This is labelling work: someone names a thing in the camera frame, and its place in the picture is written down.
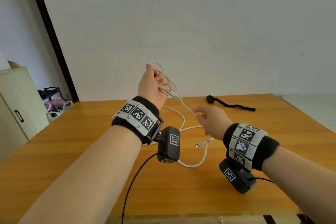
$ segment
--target cabinet door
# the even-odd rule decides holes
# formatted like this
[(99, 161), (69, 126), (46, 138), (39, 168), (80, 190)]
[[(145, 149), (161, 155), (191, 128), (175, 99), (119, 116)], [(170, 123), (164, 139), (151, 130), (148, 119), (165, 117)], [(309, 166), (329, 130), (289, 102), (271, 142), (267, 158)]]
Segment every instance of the cabinet door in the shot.
[(26, 136), (0, 97), (0, 159), (27, 142)]
[(0, 94), (28, 140), (49, 124), (47, 110), (25, 69), (1, 75)]

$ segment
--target forearm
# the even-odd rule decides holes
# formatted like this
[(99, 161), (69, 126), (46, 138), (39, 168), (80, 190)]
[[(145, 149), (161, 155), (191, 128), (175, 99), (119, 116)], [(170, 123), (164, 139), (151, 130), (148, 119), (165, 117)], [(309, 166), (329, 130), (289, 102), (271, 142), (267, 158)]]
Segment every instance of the forearm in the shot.
[(115, 125), (38, 198), (19, 223), (105, 223), (141, 148)]
[(336, 173), (282, 147), (262, 170), (317, 224), (336, 223)]

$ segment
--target table top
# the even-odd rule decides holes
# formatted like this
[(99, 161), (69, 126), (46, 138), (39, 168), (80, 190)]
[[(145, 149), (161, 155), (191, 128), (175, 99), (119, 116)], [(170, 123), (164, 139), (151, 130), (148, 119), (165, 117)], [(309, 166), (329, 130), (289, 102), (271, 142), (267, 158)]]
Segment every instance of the table top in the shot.
[[(280, 144), (305, 158), (336, 171), (336, 135), (272, 94), (219, 97), (229, 104), (255, 107), (256, 112), (222, 107), (234, 122), (247, 122), (266, 130)], [(184, 98), (192, 108), (205, 104), (205, 97)], [(78, 102), (53, 121), (11, 157), (0, 163), (0, 223), (17, 222), (48, 186), (65, 171), (111, 125), (111, 116), (125, 101)], [(184, 127), (198, 125), (193, 114), (178, 100), (166, 105), (185, 115)], [(179, 128), (182, 117), (167, 108), (160, 114), (164, 126)], [(202, 128), (181, 133), (180, 160), (198, 163), (206, 140)], [(157, 145), (142, 146), (127, 183), (111, 212), (120, 216), (126, 191), (135, 172)], [(226, 149), (213, 140), (202, 165), (187, 168), (178, 162), (164, 164), (151, 159), (141, 170), (128, 196), (125, 214), (135, 218), (181, 215), (299, 213), (299, 208), (274, 184), (258, 181), (246, 194), (235, 191), (219, 170)], [(256, 177), (265, 177), (253, 170)]]
[(331, 131), (336, 132), (336, 95), (284, 95), (282, 98), (321, 123)]

